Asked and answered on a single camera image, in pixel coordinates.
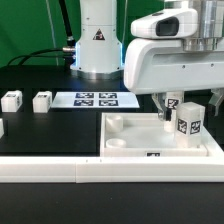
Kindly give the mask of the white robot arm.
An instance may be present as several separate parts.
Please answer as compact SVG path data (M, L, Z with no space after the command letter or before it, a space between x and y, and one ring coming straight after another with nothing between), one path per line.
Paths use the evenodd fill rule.
M72 71L87 79L124 72L125 87L150 94L169 118L170 92L209 89L214 114L224 102L224 0L164 0L161 11L131 23L126 50L116 36L116 0L80 0L81 38Z

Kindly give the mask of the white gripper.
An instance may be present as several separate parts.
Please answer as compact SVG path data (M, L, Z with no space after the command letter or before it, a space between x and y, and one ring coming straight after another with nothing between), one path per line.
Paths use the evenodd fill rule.
M215 116L224 101L224 8L165 8L131 23L124 85L135 94L152 94L161 121L172 91L212 89Z

